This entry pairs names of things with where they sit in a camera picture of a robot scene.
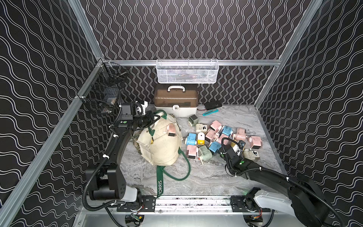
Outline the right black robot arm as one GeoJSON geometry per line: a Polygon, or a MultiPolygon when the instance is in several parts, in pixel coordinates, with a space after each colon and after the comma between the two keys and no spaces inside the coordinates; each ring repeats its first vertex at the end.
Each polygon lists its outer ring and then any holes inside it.
{"type": "Polygon", "coordinates": [[[241,153],[223,144],[218,149],[220,157],[226,162],[226,172],[235,177],[246,177],[259,182],[274,192],[253,187],[244,196],[232,199],[232,208],[240,208],[250,212],[262,212],[264,209],[280,211],[296,217],[306,227],[328,227],[326,219],[332,213],[338,225],[345,225],[342,217],[326,201],[316,183],[307,177],[295,178],[281,174],[275,170],[260,166],[246,159],[241,153]]]}

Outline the dusty pink small sharpener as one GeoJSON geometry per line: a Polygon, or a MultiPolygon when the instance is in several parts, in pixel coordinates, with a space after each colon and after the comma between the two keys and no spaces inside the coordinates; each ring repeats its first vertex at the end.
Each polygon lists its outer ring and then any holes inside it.
{"type": "Polygon", "coordinates": [[[187,146],[187,158],[197,159],[198,151],[199,151],[199,149],[198,149],[197,145],[188,145],[187,146]]]}

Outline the cream cartoon pencil sharpener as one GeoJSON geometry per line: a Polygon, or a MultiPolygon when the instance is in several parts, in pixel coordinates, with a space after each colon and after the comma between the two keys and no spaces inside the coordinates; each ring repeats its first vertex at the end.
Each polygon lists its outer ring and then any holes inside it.
{"type": "Polygon", "coordinates": [[[243,152],[243,156],[245,159],[251,160],[251,161],[257,161],[260,160],[260,155],[258,151],[251,150],[251,149],[245,149],[243,152]]]}

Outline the blue rounded pencil sharpener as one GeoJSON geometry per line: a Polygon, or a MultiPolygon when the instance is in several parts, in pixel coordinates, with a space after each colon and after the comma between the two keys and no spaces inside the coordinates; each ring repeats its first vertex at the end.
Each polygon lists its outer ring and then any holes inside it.
{"type": "Polygon", "coordinates": [[[197,145],[197,134],[189,133],[187,138],[185,139],[186,145],[197,145]]]}

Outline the cream tote bag green handles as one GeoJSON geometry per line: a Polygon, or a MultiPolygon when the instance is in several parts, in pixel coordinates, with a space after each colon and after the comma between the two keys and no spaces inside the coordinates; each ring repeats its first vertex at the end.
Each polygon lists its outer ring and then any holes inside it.
{"type": "Polygon", "coordinates": [[[157,197],[164,193],[164,176],[175,181],[186,180],[191,173],[191,164],[181,150],[182,133],[176,118],[167,114],[163,110],[154,112],[161,118],[153,125],[138,129],[132,136],[132,142],[139,154],[150,164],[156,166],[157,169],[157,197]],[[174,124],[176,127],[176,135],[174,137],[167,136],[166,128],[168,124],[174,124]],[[172,176],[165,170],[165,167],[173,165],[182,155],[187,162],[188,172],[186,176],[177,178],[172,176]]]}

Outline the cream white pencil sharpener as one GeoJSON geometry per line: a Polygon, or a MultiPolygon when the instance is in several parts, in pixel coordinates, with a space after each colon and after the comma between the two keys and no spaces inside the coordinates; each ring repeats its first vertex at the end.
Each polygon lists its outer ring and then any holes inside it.
{"type": "Polygon", "coordinates": [[[196,133],[206,134],[208,132],[208,126],[206,124],[196,124],[195,131],[196,131],[196,133]]]}

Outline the teal blue small sharpener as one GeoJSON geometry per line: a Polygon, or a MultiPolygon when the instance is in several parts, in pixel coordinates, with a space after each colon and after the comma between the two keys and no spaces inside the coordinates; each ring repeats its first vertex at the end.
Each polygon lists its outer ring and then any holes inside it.
{"type": "Polygon", "coordinates": [[[212,155],[216,155],[219,152],[219,149],[222,147],[222,145],[220,143],[218,143],[217,141],[214,141],[212,143],[210,143],[209,145],[209,151],[212,153],[212,155]]]}

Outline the pink boxy pencil sharpener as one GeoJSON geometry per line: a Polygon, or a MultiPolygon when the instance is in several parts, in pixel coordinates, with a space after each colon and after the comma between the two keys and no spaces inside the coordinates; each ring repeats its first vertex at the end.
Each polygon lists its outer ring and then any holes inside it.
{"type": "Polygon", "coordinates": [[[205,135],[205,141],[208,143],[214,142],[219,136],[219,133],[213,129],[209,129],[205,135]]]}

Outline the yellow pencil sharpener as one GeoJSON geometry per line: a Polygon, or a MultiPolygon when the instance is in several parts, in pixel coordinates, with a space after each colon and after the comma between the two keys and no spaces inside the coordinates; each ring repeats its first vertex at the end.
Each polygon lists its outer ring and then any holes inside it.
{"type": "Polygon", "coordinates": [[[197,145],[204,146],[205,145],[205,133],[199,132],[197,135],[197,145]]]}

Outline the blue square pencil sharpener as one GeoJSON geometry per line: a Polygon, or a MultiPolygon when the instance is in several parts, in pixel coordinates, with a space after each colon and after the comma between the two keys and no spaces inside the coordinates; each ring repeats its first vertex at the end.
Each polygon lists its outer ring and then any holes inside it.
{"type": "Polygon", "coordinates": [[[226,135],[227,137],[231,137],[233,135],[233,129],[229,126],[224,126],[221,133],[226,135]]]}

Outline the pink round pencil sharpener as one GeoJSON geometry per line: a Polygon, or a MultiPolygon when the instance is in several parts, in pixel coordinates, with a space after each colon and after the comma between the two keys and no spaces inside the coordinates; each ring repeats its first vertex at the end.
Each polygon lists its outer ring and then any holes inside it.
{"type": "Polygon", "coordinates": [[[235,141],[244,141],[246,142],[247,135],[246,130],[244,128],[237,128],[237,131],[233,133],[232,139],[235,141]]]}

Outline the olive yellow square sharpener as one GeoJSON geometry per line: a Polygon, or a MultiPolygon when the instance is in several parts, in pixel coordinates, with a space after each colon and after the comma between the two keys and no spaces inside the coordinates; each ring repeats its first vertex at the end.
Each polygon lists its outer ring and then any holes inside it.
{"type": "Polygon", "coordinates": [[[239,141],[233,141],[233,142],[230,143],[230,146],[233,149],[239,149],[239,145],[240,145],[240,142],[239,141]]]}

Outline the pink square pencil sharpener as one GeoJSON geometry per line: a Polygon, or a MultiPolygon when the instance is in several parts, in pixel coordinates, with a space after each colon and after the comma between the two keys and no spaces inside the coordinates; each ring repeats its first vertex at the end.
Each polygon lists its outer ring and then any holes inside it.
{"type": "Polygon", "coordinates": [[[262,147],[262,139],[259,136],[250,136],[248,141],[251,149],[260,149],[262,147]]]}

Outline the pale green small sharpener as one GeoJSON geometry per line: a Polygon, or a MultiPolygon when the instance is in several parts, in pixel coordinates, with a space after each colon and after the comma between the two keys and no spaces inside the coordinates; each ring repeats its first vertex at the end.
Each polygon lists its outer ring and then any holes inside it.
{"type": "Polygon", "coordinates": [[[198,155],[202,165],[204,165],[204,162],[211,160],[213,157],[212,153],[205,145],[199,147],[198,155]]]}

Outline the green pencil sharpener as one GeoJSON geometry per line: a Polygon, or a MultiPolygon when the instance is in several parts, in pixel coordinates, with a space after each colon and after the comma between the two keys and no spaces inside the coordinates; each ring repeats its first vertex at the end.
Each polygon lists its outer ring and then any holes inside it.
{"type": "Polygon", "coordinates": [[[195,115],[195,114],[193,114],[193,115],[191,115],[189,118],[188,118],[188,125],[190,126],[190,127],[194,127],[196,124],[198,124],[199,123],[199,118],[195,115]]]}

